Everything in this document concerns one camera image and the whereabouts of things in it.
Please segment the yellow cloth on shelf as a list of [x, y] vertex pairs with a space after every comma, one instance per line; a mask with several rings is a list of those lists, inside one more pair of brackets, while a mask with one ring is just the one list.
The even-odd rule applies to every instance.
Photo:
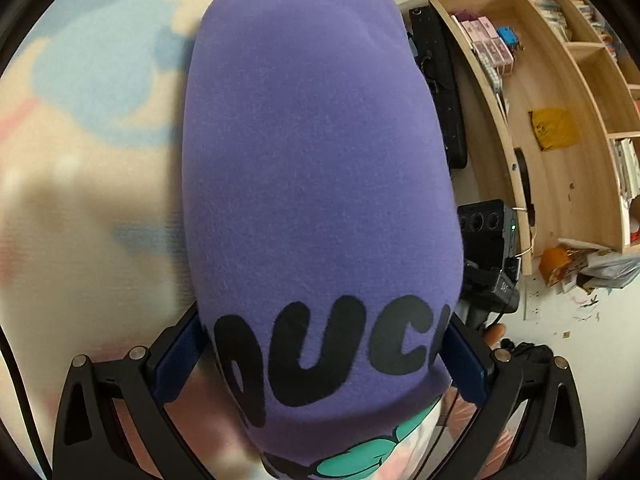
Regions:
[[557, 107], [537, 108], [530, 110], [528, 116], [541, 151], [570, 148], [579, 143], [579, 128], [570, 110]]

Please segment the wooden shelf unit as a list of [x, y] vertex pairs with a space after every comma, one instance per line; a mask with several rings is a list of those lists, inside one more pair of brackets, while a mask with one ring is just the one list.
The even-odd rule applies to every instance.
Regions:
[[[574, 0], [428, 0], [454, 50], [470, 159], [480, 196], [516, 207], [523, 270], [561, 242], [638, 254], [630, 216], [638, 211], [620, 192], [613, 143], [639, 141], [631, 88]], [[501, 107], [480, 61], [451, 17], [485, 15], [518, 35], [513, 73], [503, 81]], [[580, 141], [543, 152], [528, 112], [570, 110]]]

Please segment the orange bag on floor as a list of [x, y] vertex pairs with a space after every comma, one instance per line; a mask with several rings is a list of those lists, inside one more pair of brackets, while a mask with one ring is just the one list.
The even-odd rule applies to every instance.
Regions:
[[578, 249], [565, 245], [547, 248], [542, 253], [538, 264], [544, 284], [552, 287], [562, 281], [578, 254]]

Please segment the small blue box on shelf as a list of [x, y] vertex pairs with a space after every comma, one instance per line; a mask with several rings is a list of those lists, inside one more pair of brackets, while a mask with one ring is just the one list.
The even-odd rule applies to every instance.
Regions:
[[518, 35], [511, 27], [500, 26], [497, 28], [497, 32], [499, 37], [511, 52], [515, 52], [521, 49], [521, 41], [518, 39]]

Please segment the purple hoodie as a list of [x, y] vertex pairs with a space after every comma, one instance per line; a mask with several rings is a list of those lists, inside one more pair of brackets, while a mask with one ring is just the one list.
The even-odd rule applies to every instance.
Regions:
[[437, 404], [463, 250], [393, 0], [213, 0], [184, 107], [200, 317], [279, 477], [372, 477]]

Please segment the black case by bed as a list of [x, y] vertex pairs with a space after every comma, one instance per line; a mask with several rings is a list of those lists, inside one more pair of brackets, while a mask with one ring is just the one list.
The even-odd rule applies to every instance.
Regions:
[[411, 9], [409, 20], [409, 36], [416, 49], [414, 59], [431, 91], [448, 167], [464, 169], [468, 164], [468, 144], [444, 22], [431, 3]]

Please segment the pink boxes on shelf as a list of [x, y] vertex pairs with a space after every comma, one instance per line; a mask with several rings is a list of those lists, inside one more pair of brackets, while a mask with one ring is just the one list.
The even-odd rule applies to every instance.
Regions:
[[451, 17], [462, 30], [472, 50], [477, 55], [486, 55], [500, 76], [510, 76], [513, 73], [513, 54], [489, 18], [471, 11], [459, 11]]

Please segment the black device with green light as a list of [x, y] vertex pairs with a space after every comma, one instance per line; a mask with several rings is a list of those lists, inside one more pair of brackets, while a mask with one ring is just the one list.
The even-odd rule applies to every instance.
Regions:
[[461, 297], [487, 312], [514, 313], [520, 303], [518, 222], [503, 200], [458, 207], [464, 271]]

